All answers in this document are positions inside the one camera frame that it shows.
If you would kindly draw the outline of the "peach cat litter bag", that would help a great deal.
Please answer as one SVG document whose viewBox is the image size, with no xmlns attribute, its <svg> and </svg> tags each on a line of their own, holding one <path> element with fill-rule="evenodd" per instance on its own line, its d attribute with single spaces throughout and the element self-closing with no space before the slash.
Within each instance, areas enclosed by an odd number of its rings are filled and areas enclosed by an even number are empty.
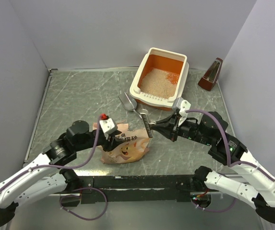
<svg viewBox="0 0 275 230">
<path fill-rule="evenodd" d="M 150 138 L 144 128 L 129 131 L 129 124 L 117 123 L 121 134 L 116 137 L 124 142 L 112 151 L 103 151 L 101 161 L 104 164 L 124 164 L 139 161 L 148 151 Z"/>
</svg>

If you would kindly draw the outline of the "metal litter scoop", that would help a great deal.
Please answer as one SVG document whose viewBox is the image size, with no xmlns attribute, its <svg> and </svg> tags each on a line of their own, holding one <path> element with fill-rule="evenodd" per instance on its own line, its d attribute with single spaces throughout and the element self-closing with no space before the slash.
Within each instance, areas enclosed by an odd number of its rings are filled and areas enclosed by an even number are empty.
<svg viewBox="0 0 275 230">
<path fill-rule="evenodd" d="M 123 107 L 125 108 L 125 110 L 127 110 L 128 112 L 134 112 L 135 114 L 137 114 L 137 116 L 139 118 L 142 118 L 142 116 L 140 115 L 139 112 L 137 112 L 137 102 L 135 101 L 135 99 L 130 96 L 128 93 L 123 92 L 118 96 L 120 102 L 122 103 Z"/>
</svg>

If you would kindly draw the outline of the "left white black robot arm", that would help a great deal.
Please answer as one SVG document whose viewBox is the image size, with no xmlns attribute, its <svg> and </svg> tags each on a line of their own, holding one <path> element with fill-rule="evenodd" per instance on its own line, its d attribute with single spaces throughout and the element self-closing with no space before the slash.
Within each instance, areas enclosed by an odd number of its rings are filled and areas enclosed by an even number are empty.
<svg viewBox="0 0 275 230">
<path fill-rule="evenodd" d="M 10 222 L 17 208 L 42 199 L 50 194 L 78 188 L 74 166 L 77 152 L 97 146 L 113 150 L 122 141 L 116 136 L 121 132 L 112 118 L 99 118 L 97 128 L 89 130 L 85 121 L 75 121 L 66 132 L 51 142 L 34 160 L 20 171 L 0 182 L 0 227 Z"/>
</svg>

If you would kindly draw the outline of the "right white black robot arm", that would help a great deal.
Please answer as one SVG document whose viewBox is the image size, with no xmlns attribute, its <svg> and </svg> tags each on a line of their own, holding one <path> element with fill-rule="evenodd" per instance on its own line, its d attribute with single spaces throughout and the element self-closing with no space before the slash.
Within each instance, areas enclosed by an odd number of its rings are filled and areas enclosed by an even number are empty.
<svg viewBox="0 0 275 230">
<path fill-rule="evenodd" d="M 228 194 L 251 206 L 266 221 L 275 224 L 275 176 L 270 174 L 235 136 L 225 132 L 228 123 L 217 112 L 200 110 L 202 119 L 187 116 L 188 110 L 174 112 L 169 117 L 150 125 L 150 129 L 175 142 L 185 138 L 210 147 L 208 154 L 227 166 L 245 182 L 223 176 L 205 166 L 195 170 L 193 185 Z"/>
</svg>

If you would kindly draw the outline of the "beige litter granules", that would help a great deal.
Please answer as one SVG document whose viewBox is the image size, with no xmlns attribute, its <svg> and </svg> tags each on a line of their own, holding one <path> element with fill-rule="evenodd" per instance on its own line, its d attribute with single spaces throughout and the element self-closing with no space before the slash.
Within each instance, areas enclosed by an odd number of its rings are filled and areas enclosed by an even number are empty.
<svg viewBox="0 0 275 230">
<path fill-rule="evenodd" d="M 175 94 L 179 75 L 161 69 L 152 69 L 141 82 L 141 92 L 168 99 Z"/>
</svg>

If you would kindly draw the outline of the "white orange litter box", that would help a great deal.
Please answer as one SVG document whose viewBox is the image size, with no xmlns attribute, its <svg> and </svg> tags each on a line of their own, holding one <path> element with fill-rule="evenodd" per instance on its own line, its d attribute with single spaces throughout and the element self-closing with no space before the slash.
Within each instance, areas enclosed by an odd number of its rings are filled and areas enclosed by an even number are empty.
<svg viewBox="0 0 275 230">
<path fill-rule="evenodd" d="M 185 54 L 152 47 L 138 67 L 129 94 L 139 103 L 170 111 L 182 96 L 188 71 Z"/>
</svg>

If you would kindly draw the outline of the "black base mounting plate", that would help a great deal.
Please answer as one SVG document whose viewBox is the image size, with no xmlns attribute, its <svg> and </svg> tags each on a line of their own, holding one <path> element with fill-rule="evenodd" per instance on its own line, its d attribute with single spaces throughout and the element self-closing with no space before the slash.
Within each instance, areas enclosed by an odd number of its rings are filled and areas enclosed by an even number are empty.
<svg viewBox="0 0 275 230">
<path fill-rule="evenodd" d="M 194 194 L 211 192 L 193 175 L 81 176 L 76 188 L 83 187 L 90 189 L 81 192 L 82 204 L 105 201 L 95 188 L 106 195 L 108 202 L 190 202 Z"/>
</svg>

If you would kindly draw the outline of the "brown wooden metronome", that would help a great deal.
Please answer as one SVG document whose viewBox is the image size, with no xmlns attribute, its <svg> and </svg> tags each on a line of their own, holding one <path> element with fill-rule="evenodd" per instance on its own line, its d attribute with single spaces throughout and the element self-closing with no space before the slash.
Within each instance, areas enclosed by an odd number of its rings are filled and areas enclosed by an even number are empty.
<svg viewBox="0 0 275 230">
<path fill-rule="evenodd" d="M 201 77 L 198 85 L 204 90 L 211 91 L 217 83 L 222 64 L 223 60 L 217 57 L 215 61 L 211 64 L 209 69 Z"/>
</svg>

